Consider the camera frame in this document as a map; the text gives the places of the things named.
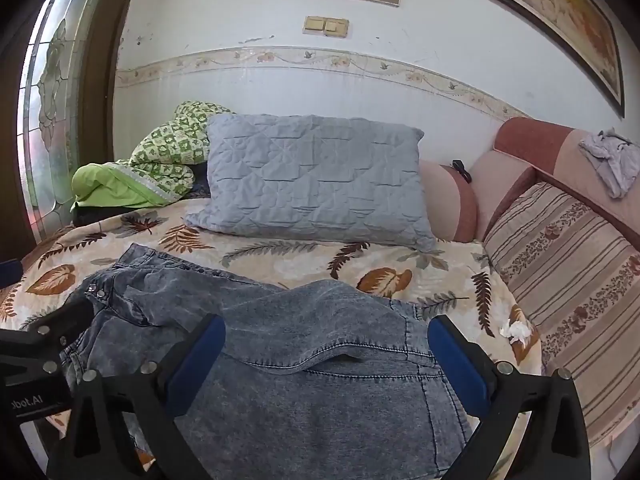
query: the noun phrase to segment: stained glass window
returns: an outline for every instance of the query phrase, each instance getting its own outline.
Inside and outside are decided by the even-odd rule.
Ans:
[[[46,0],[24,59],[18,161],[37,242],[71,220],[71,177],[78,168],[78,78],[96,1]]]

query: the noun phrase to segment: gray cloth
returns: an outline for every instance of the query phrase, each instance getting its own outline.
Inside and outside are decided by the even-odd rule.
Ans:
[[[188,225],[247,237],[433,249],[417,128],[365,119],[209,118],[211,199]]]
[[[589,134],[578,143],[578,148],[600,176],[612,198],[622,198],[640,173],[640,148],[616,134],[607,132]]]
[[[65,349],[70,384],[159,361],[223,316],[223,354],[176,420],[218,480],[435,478],[470,436],[410,303],[335,280],[285,290],[136,244],[67,303],[83,298],[95,318]]]

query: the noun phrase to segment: light blue quilted pillow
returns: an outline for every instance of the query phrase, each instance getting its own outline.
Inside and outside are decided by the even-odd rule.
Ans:
[[[188,225],[247,237],[429,251],[417,128],[365,119],[209,118],[209,204]]]

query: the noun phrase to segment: screw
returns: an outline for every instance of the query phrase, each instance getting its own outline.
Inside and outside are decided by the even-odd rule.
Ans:
[[[558,368],[558,375],[565,380],[571,379],[571,372],[566,368]]]
[[[53,374],[58,370],[58,365],[53,361],[45,361],[42,365],[42,369],[46,371],[47,374]]]
[[[503,375],[510,375],[513,373],[513,365],[507,361],[500,361],[498,363],[498,371]]]
[[[156,371],[156,368],[158,368],[158,365],[153,362],[153,361],[149,361],[144,363],[141,367],[140,367],[140,372],[143,374],[152,374],[153,372]]]
[[[98,376],[98,373],[95,370],[87,370],[84,374],[82,374],[82,380],[86,382],[93,381]]]

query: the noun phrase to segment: wooden door frame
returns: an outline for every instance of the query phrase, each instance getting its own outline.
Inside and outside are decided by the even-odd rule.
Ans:
[[[36,243],[24,206],[17,145],[17,110],[22,65],[36,18],[37,12],[32,14],[5,43],[0,55],[0,262],[23,257]]]
[[[131,0],[98,0],[84,44],[78,96],[78,160],[113,160],[113,91],[120,37]]]

